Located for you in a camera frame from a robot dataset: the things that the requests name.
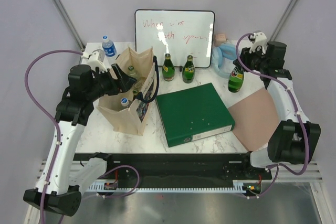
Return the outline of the clear glass bottle green cap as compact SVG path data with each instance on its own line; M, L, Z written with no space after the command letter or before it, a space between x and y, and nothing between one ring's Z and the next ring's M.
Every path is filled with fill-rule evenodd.
M137 80L140 78L139 73L137 72L137 70L133 65L128 66L128 76L133 77Z

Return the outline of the beige canvas tote bag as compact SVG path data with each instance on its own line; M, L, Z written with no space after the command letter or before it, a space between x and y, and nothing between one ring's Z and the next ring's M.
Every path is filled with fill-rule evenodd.
M125 73L128 72L128 66L133 65L135 67L142 82L140 99L132 101L133 86L125 93L101 97L97 109L113 126L114 131L142 135L148 118L147 112L159 90L160 76L157 57L154 55L152 48L138 53L129 47L119 55L115 62ZM120 110L120 100L122 98L128 98L132 101L129 109Z

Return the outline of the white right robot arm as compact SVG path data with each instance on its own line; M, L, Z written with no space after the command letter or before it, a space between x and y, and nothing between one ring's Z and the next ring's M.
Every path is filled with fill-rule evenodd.
M286 44L257 41L253 36L249 36L249 40L252 45L241 50L234 64L260 77L273 99L279 124L267 147L251 152L250 160L241 164L240 172L251 179L259 173L259 168L282 166L288 169L288 164L301 164L301 171L295 173L301 175L312 159L321 127L311 123L299 105L292 75L284 68Z

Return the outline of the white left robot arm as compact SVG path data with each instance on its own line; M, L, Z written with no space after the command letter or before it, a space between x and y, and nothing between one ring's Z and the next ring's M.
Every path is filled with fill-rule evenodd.
M41 212L73 216L92 183L100 176L111 178L115 173L115 165L108 161L110 155L106 153L95 153L78 172L70 173L78 142L93 112L93 102L104 95L126 93L136 82L117 64L111 67L116 78L109 71L92 70L89 65L70 69L69 86L52 117L55 133L45 168L35 188L24 193L23 200Z

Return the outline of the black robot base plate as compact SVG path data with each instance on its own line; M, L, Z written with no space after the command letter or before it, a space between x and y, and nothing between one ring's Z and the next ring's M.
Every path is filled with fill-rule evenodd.
M122 187L229 187L234 180L271 180L270 172L254 168L249 154L110 154L107 179Z

